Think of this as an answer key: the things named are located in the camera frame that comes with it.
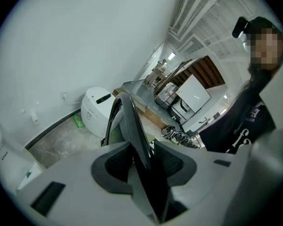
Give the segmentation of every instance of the cable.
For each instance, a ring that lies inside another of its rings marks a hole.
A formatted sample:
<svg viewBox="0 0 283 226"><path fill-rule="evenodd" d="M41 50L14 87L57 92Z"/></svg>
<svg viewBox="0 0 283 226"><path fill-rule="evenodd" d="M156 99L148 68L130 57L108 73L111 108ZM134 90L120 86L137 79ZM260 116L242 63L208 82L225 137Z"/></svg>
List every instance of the cable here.
<svg viewBox="0 0 283 226"><path fill-rule="evenodd" d="M66 105L70 105L70 106L76 105L76 104L81 104L81 102L75 102L75 103L72 103L72 104L68 104L68 103L66 102L66 100L64 100L64 102L65 102Z"/></svg>

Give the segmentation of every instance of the white wall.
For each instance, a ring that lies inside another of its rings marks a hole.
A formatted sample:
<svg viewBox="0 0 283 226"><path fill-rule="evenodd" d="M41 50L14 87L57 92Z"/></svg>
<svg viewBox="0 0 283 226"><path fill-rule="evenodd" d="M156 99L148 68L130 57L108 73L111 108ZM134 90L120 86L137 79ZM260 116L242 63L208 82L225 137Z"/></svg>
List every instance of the white wall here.
<svg viewBox="0 0 283 226"><path fill-rule="evenodd" d="M87 88L132 80L166 38L176 0L21 0L0 30L0 121L26 145ZM35 110L39 124L29 112Z"/></svg>
<svg viewBox="0 0 283 226"><path fill-rule="evenodd" d="M207 89L207 92L210 94L211 99L183 125L185 132L189 130L196 131L202 125L198 122L204 121L204 117L213 119L214 114L224 109L225 106L222 103L222 99L227 92L227 86L219 85Z"/></svg>

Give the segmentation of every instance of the white graphic print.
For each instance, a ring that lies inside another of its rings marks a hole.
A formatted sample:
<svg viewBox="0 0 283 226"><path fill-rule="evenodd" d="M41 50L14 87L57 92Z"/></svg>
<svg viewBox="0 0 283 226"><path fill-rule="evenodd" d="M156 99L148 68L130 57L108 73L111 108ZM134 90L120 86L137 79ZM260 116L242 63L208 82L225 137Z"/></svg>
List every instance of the white graphic print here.
<svg viewBox="0 0 283 226"><path fill-rule="evenodd" d="M255 108L258 108L259 106L265 105L262 101L260 101L258 104L256 104Z"/></svg>
<svg viewBox="0 0 283 226"><path fill-rule="evenodd" d="M246 139L244 139L243 144L239 145L239 148L244 146L244 145L250 145L250 144L251 144L251 141L246 138Z"/></svg>
<svg viewBox="0 0 283 226"><path fill-rule="evenodd" d="M233 144L233 147L236 147L237 143L239 142L239 140L241 139L242 136L247 136L248 134L249 134L249 130L243 129L243 131L240 133L240 136L238 137L238 139Z"/></svg>
<svg viewBox="0 0 283 226"><path fill-rule="evenodd" d="M252 119L252 118L246 118L245 120L246 121L250 121L250 122L254 122L255 121L255 119Z"/></svg>
<svg viewBox="0 0 283 226"><path fill-rule="evenodd" d="M251 117L256 118L257 114L259 113L259 109L255 108L251 111Z"/></svg>

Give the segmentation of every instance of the wall outlet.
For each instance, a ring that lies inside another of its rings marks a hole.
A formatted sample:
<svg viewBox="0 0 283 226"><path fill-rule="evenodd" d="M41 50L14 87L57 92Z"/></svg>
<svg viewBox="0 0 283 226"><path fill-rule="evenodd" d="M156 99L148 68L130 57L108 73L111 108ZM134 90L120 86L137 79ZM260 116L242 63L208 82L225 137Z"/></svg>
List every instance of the wall outlet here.
<svg viewBox="0 0 283 226"><path fill-rule="evenodd" d="M66 99L67 98L67 92L61 92L61 99Z"/></svg>

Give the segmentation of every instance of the ceiling beam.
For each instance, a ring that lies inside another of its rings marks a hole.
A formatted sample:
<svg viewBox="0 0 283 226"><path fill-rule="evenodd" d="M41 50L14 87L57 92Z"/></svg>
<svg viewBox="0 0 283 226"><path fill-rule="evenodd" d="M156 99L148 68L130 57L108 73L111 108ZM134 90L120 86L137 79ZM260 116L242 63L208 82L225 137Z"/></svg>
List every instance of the ceiling beam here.
<svg viewBox="0 0 283 226"><path fill-rule="evenodd" d="M221 33L226 33L226 34L231 34L232 33L232 29L224 29L224 30L222 30L222 31L219 31L219 32L217 32L217 33L215 33L215 34L213 34L213 35L211 35L211 36L209 36L209 37L207 37L207 38L205 38L203 41L206 41L206 40L208 40L208 39L210 39L210 38L212 38L212 37L215 37L215 36L217 36L217 35L219 35L219 34L221 34Z"/></svg>
<svg viewBox="0 0 283 226"><path fill-rule="evenodd" d="M187 6L188 1L189 1L189 0L184 0L183 6L182 6L182 8L180 9L179 15L178 15L177 19L175 20L175 22L174 22L174 24L173 24L173 26L172 26L172 29L174 29L174 27L177 25L179 19L181 18L182 14L183 14L183 11L184 11L184 9L185 9L185 6Z"/></svg>
<svg viewBox="0 0 283 226"><path fill-rule="evenodd" d="M197 14L197 16L194 18L194 20L191 22L189 27L186 29L186 31L183 33L179 41L184 40L184 38L188 35L188 33L193 29L193 27L199 22L200 19L203 18L203 16L206 14L206 12L212 7L212 5L217 2L217 0L209 0L209 2L206 3L206 5L202 8L202 10Z"/></svg>
<svg viewBox="0 0 283 226"><path fill-rule="evenodd" d="M179 34L183 31L184 27L188 24L188 22L189 22L191 16L192 16L193 13L195 12L195 10L196 10L196 8L198 7L198 5L200 4L200 2L201 2L201 0L195 0L195 1L194 1L194 3L193 3L193 5L192 5L192 7L191 7L189 13L187 14L187 16L185 17L183 23L180 25L180 28L178 29L177 35L179 35Z"/></svg>
<svg viewBox="0 0 283 226"><path fill-rule="evenodd" d="M176 41L179 41L179 38L177 38L176 35L173 34L171 31L169 31L169 34L170 34L174 39L176 39Z"/></svg>
<svg viewBox="0 0 283 226"><path fill-rule="evenodd" d="M211 42L208 46L212 46L212 45L218 44L220 42L223 42L223 41L226 41L226 40L230 40L232 38L233 38L233 36L229 35L229 36L226 36L226 37L224 37L222 39L219 39L219 40L217 40L215 42Z"/></svg>
<svg viewBox="0 0 283 226"><path fill-rule="evenodd" d="M223 55L218 57L222 62L245 62L250 59L250 54L247 52L237 52L233 54Z"/></svg>

